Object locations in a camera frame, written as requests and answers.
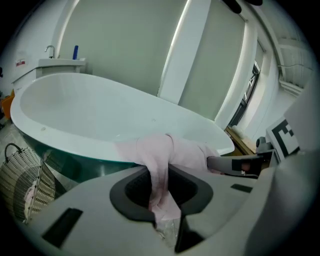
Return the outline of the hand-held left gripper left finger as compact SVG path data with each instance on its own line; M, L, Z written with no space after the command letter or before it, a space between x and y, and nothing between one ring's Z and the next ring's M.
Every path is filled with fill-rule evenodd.
M46 206L29 223L39 236L68 208L82 211L59 252L73 256L173 256L173 249L150 222L131 221L110 201L110 190L118 181L144 167L134 167L82 182Z

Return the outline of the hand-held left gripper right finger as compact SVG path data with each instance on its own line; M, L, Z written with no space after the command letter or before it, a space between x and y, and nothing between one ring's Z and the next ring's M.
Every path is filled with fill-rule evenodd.
M258 179L169 166L168 188L181 210L177 254L263 254L272 247L266 212L275 170Z

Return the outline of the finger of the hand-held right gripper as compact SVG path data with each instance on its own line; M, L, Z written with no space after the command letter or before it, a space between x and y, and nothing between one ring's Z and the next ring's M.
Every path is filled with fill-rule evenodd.
M229 171L222 172L223 175L232 176L232 177L241 177L241 178L249 178L249 179L258 179L258 175L246 173L245 171Z
M207 167L226 175L259 175L263 164L272 158L272 152L242 156L210 156Z

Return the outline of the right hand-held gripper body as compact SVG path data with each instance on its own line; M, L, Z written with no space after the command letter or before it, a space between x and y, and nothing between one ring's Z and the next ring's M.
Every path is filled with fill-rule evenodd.
M283 154L247 253L320 251L320 84L309 84L272 128Z

